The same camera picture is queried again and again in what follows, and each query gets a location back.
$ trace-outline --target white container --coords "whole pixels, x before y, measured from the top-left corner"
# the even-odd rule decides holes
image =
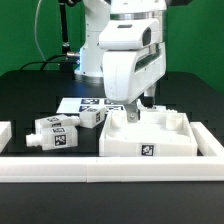
[[[196,156],[197,142],[184,113],[141,112],[128,123],[125,111],[110,111],[100,137],[100,156]]]
[[[78,134],[74,126],[44,128],[41,134],[31,134],[26,136],[28,147],[42,146],[42,149],[67,148],[78,145]]]
[[[46,117],[35,120],[36,133],[40,134],[43,128],[63,127],[63,126],[77,126],[80,124],[80,119],[77,116],[68,117],[64,114],[57,116]]]

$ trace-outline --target cable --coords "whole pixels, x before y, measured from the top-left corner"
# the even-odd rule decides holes
[[[40,12],[40,7],[41,7],[41,3],[42,0],[39,0],[38,5],[37,5],[37,9],[36,9],[36,15],[35,15],[35,25],[34,25],[34,37],[35,37],[35,43],[37,46],[37,49],[43,59],[43,61],[46,61],[46,58],[40,48],[39,42],[38,42],[38,38],[37,38],[37,26],[38,26],[38,17],[39,17],[39,12]]]
[[[56,55],[54,55],[54,56],[51,56],[50,58],[48,58],[48,59],[46,60],[46,62],[43,62],[43,65],[40,67],[40,70],[41,70],[41,71],[44,70],[44,68],[45,68],[46,65],[48,64],[48,63],[47,63],[48,61],[52,61],[52,60],[54,60],[54,59],[56,59],[56,58],[60,58],[60,57],[66,57],[66,54],[56,54]]]
[[[30,63],[27,63],[25,65],[23,65],[19,70],[20,71],[23,71],[23,69],[29,65],[33,65],[33,64],[43,64],[43,63],[47,63],[47,64],[66,64],[66,63],[70,63],[70,64],[75,64],[73,61],[71,62],[68,62],[68,61],[34,61],[34,62],[30,62]]]

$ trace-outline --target white box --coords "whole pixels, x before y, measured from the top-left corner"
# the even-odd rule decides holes
[[[142,111],[137,123],[128,123],[124,113],[110,111],[100,137],[100,156],[197,155],[197,142],[186,114]]]

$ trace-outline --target black table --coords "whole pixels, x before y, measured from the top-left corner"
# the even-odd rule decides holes
[[[0,120],[12,121],[13,138],[1,156],[96,156],[102,125],[79,129],[79,146],[42,152],[27,148],[34,120],[55,115],[63,97],[104,97],[102,86],[75,82],[71,74],[12,71],[0,77]],[[192,74],[168,73],[156,104],[201,121],[224,143],[224,97]],[[224,220],[223,182],[0,184],[0,222],[204,223]]]

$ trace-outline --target white cube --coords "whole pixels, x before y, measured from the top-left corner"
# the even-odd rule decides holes
[[[104,121],[106,107],[89,107],[80,112],[80,126],[84,128],[94,128],[96,125]]]

